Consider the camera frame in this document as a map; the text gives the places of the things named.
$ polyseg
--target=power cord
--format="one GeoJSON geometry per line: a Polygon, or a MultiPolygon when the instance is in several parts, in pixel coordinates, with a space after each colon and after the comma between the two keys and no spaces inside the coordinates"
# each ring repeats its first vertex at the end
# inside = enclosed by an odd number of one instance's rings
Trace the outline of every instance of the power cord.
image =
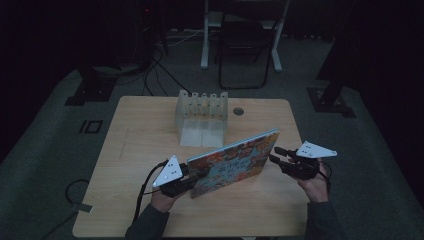
{"type": "Polygon", "coordinates": [[[140,193],[138,194],[137,197],[137,206],[135,208],[135,213],[134,213],[134,218],[133,218],[133,222],[135,222],[138,218],[138,215],[140,215],[140,207],[141,207],[141,200],[143,200],[143,196],[147,195],[147,194],[151,194],[154,193],[156,191],[150,192],[150,193],[144,193],[146,191],[146,187],[147,184],[149,183],[150,177],[152,176],[152,174],[156,171],[156,169],[165,166],[168,163],[168,160],[159,163],[158,165],[156,165],[149,173],[149,175],[147,176],[146,180],[144,181],[144,184],[141,185],[141,189],[140,189],[140,193]]]}
{"type": "Polygon", "coordinates": [[[321,170],[318,170],[318,174],[324,178],[325,182],[327,183],[327,192],[330,193],[330,187],[331,187],[330,178],[331,178],[331,175],[333,175],[333,170],[331,169],[331,166],[328,163],[323,161],[321,161],[320,163],[322,163],[328,168],[328,171],[327,171],[328,176],[325,175],[323,172],[321,172],[321,170]]]}
{"type": "Polygon", "coordinates": [[[158,84],[159,84],[159,86],[160,86],[160,88],[162,89],[162,91],[165,93],[165,95],[166,96],[168,96],[168,93],[165,91],[165,89],[163,88],[163,86],[162,86],[162,84],[161,84],[161,82],[159,81],[159,76],[158,76],[158,74],[157,74],[157,70],[156,70],[156,66],[159,66],[159,67],[161,67],[173,80],[174,80],[174,82],[175,83],[177,83],[181,88],[183,88],[184,90],[186,90],[187,91],[187,93],[189,94],[189,96],[191,96],[191,91],[189,91],[185,86],[183,86],[161,63],[160,63],[160,61],[162,60],[162,57],[163,57],[163,53],[162,53],[162,51],[158,48],[158,47],[155,47],[155,50],[160,54],[159,55],[159,59],[158,60],[156,60],[154,57],[152,57],[152,60],[153,60],[153,62],[154,62],[154,64],[149,68],[149,70],[147,70],[147,72],[146,72],[146,74],[144,74],[144,76],[143,76],[143,81],[144,81],[144,86],[143,86],[143,89],[142,89],[142,91],[141,91],[141,95],[142,96],[144,96],[144,90],[146,89],[148,92],[149,92],[149,94],[150,94],[150,96],[154,96],[153,95],[153,92],[150,90],[150,88],[149,88],[149,86],[148,86],[148,82],[147,82],[147,80],[148,80],[148,76],[149,76],[149,74],[150,74],[150,72],[154,69],[155,70],[155,73],[156,73],[156,81],[158,82],[158,84]]]}
{"type": "MultiPolygon", "coordinates": [[[[198,34],[199,33],[202,33],[203,32],[203,29],[200,29],[200,30],[198,30],[198,31],[196,31],[196,32],[194,32],[193,34],[191,34],[191,35],[189,35],[189,36],[169,36],[169,37],[167,37],[166,39],[172,39],[172,38],[183,38],[183,39],[181,39],[180,41],[178,41],[177,43],[174,43],[174,44],[168,44],[168,47],[173,47],[173,46],[177,46],[177,45],[179,45],[180,43],[183,43],[183,42],[185,42],[185,41],[187,41],[188,39],[190,39],[190,38],[193,38],[193,37],[196,37],[196,36],[198,36],[198,34]]],[[[162,45],[162,41],[159,41],[158,43],[156,43],[155,44],[156,46],[160,46],[160,47],[162,47],[163,45],[162,45]]]]}
{"type": "MultiPolygon", "coordinates": [[[[68,186],[66,187],[65,190],[65,198],[66,200],[70,203],[70,204],[81,204],[79,202],[76,202],[74,200],[71,199],[70,195],[69,195],[69,190],[71,189],[71,187],[76,184],[76,183],[80,183],[80,182],[85,182],[85,183],[89,183],[88,180],[85,179],[78,179],[75,180],[73,182],[71,182],[70,184],[68,184],[68,186]]],[[[50,230],[47,234],[45,234],[42,238],[40,238],[40,240],[45,240],[47,239],[50,235],[52,235],[57,229],[59,229],[60,227],[62,227],[66,222],[68,222],[70,219],[72,219],[73,217],[75,217],[78,214],[78,211],[73,212],[71,215],[69,215],[67,218],[65,218],[62,222],[60,222],[59,224],[57,224],[52,230],[50,230]]]]}

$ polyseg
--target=white triangular marker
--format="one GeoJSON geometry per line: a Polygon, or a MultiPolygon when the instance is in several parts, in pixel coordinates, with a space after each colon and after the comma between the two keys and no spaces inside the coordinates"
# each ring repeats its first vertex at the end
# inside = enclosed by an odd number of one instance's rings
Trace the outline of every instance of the white triangular marker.
{"type": "Polygon", "coordinates": [[[333,157],[337,156],[337,152],[305,141],[296,155],[307,158],[333,157]]]}
{"type": "Polygon", "coordinates": [[[173,155],[165,167],[163,167],[162,171],[159,173],[159,176],[153,182],[153,187],[159,187],[165,183],[169,183],[181,177],[183,177],[183,172],[181,171],[177,157],[173,155]]]}

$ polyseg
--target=cable on floor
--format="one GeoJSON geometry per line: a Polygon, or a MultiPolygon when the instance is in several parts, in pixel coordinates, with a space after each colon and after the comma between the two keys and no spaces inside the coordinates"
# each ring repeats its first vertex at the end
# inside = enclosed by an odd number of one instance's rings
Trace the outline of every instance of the cable on floor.
{"type": "Polygon", "coordinates": [[[165,93],[165,95],[166,96],[168,96],[168,93],[165,91],[165,89],[163,88],[163,86],[162,86],[162,84],[161,84],[161,82],[160,82],[160,80],[159,80],[159,76],[158,76],[158,74],[157,74],[157,70],[156,70],[156,66],[159,66],[160,68],[162,68],[173,80],[174,80],[174,82],[175,83],[177,83],[181,88],[183,88],[184,90],[186,90],[187,91],[187,93],[189,94],[189,95],[191,95],[191,91],[189,91],[185,86],[183,86],[161,63],[160,63],[160,61],[162,60],[162,57],[163,57],[163,53],[162,53],[162,51],[159,49],[159,48],[157,48],[157,47],[155,47],[155,50],[160,54],[159,55],[159,59],[158,60],[156,60],[154,57],[152,57],[152,60],[153,60],[153,62],[154,62],[154,64],[150,67],[150,69],[146,72],[146,74],[144,74],[144,78],[143,78],[143,81],[144,81],[144,86],[143,86],[143,89],[142,89],[142,91],[141,91],[141,95],[142,96],[144,96],[144,90],[146,89],[148,92],[149,92],[149,94],[150,94],[150,96],[154,96],[153,95],[153,92],[150,90],[150,88],[149,88],[149,86],[148,86],[148,76],[149,76],[149,73],[153,70],[153,69],[155,69],[155,73],[156,73],[156,81],[158,82],[158,84],[159,84],[159,86],[160,86],[160,88],[162,89],[162,91],[165,93]]]}
{"type": "MultiPolygon", "coordinates": [[[[183,43],[183,42],[187,41],[188,39],[193,38],[193,37],[197,36],[199,33],[202,33],[202,32],[203,32],[203,29],[200,29],[200,30],[198,30],[198,31],[194,32],[193,34],[188,35],[188,36],[169,36],[169,37],[167,37],[166,39],[181,38],[181,37],[184,37],[184,38],[183,38],[183,39],[181,39],[180,41],[178,41],[178,42],[174,43],[174,44],[168,44],[168,47],[177,46],[177,45],[179,45],[180,43],[183,43]]],[[[159,46],[159,47],[163,47],[162,41],[159,41],[159,42],[158,42],[158,43],[156,43],[155,45],[156,45],[156,46],[159,46]]]]}
{"type": "MultiPolygon", "coordinates": [[[[69,194],[69,190],[71,189],[71,187],[76,184],[76,183],[80,183],[80,182],[85,182],[85,183],[89,183],[88,180],[85,179],[78,179],[75,180],[73,182],[71,182],[70,184],[68,184],[68,186],[66,187],[65,190],[65,198],[66,200],[70,203],[70,204],[81,204],[80,202],[76,202],[74,200],[72,200],[70,194],[69,194]]],[[[59,229],[60,227],[62,227],[65,223],[67,223],[70,219],[72,219],[73,217],[75,217],[78,214],[78,211],[73,212],[72,214],[70,214],[67,218],[65,218],[62,222],[60,222],[59,224],[57,224],[52,230],[50,230],[47,234],[45,234],[42,238],[40,238],[40,240],[45,240],[47,239],[50,235],[52,235],[57,229],[59,229]]]]}

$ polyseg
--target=sleeve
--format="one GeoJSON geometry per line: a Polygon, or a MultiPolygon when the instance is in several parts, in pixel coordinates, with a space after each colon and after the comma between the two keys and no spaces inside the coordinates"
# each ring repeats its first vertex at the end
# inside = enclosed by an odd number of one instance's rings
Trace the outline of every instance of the sleeve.
{"type": "Polygon", "coordinates": [[[308,203],[305,240],[347,239],[331,201],[308,203]]]}
{"type": "Polygon", "coordinates": [[[162,213],[151,204],[147,205],[138,219],[127,229],[128,240],[156,240],[162,237],[168,222],[169,212],[162,213]]]}

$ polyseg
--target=dark background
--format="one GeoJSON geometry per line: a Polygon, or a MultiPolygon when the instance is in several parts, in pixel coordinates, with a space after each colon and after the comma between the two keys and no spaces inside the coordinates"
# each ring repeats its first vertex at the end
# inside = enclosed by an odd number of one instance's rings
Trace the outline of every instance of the dark background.
{"type": "MultiPolygon", "coordinates": [[[[219,8],[223,1],[211,2],[219,8]]],[[[146,27],[157,26],[149,15],[155,11],[143,11],[153,9],[152,3],[1,1],[0,160],[56,84],[75,69],[76,52],[92,65],[114,67],[146,56],[135,45],[146,46],[146,38],[156,37],[142,34],[146,27]]],[[[200,29],[203,9],[199,0],[165,0],[163,26],[200,29]]],[[[283,32],[300,41],[334,41],[317,78],[360,92],[421,204],[423,16],[422,1],[417,0],[292,0],[283,32]]]]}

